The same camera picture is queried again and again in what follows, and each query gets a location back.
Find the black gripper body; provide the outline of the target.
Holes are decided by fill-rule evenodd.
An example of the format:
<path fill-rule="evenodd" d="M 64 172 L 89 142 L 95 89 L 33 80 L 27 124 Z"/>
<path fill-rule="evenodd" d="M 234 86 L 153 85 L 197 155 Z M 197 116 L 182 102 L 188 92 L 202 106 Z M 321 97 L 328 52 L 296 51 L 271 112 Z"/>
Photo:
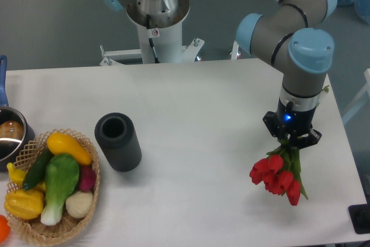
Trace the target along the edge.
<path fill-rule="evenodd" d="M 308 134 L 312 129 L 312 120 L 316 108 L 307 111 L 293 110 L 289 105 L 278 102 L 276 115 L 281 124 L 281 143 L 297 144 L 298 137 Z"/>

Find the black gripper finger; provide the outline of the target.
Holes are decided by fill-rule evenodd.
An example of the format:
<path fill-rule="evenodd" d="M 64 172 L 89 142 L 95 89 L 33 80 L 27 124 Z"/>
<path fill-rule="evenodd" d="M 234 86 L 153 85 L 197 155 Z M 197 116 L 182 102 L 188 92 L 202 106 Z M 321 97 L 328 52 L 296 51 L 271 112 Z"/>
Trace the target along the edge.
<path fill-rule="evenodd" d="M 308 148 L 313 145 L 317 145 L 319 140 L 321 139 L 321 136 L 322 134 L 319 131 L 311 129 L 308 134 L 298 137 L 296 147 Z"/>
<path fill-rule="evenodd" d="M 282 137 L 282 129 L 280 121 L 276 115 L 276 112 L 268 111 L 265 116 L 262 118 L 266 128 L 268 129 L 269 133 L 277 138 L 281 139 Z"/>

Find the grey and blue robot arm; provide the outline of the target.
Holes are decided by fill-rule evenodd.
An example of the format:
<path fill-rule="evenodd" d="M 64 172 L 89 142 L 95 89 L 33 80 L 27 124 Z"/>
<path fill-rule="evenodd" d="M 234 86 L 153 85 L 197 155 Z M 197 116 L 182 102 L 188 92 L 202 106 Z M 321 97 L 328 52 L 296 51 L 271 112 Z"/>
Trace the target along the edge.
<path fill-rule="evenodd" d="M 125 10 L 136 25 L 145 64 L 193 61 L 182 45 L 182 23 L 189 0 L 103 0 L 112 10 Z M 324 79 L 332 64 L 334 41 L 316 28 L 336 8 L 337 0 L 277 0 L 270 17 L 252 13 L 236 30 L 236 44 L 283 74 L 276 112 L 263 121 L 280 142 L 303 149 L 321 134 L 312 119 Z"/>

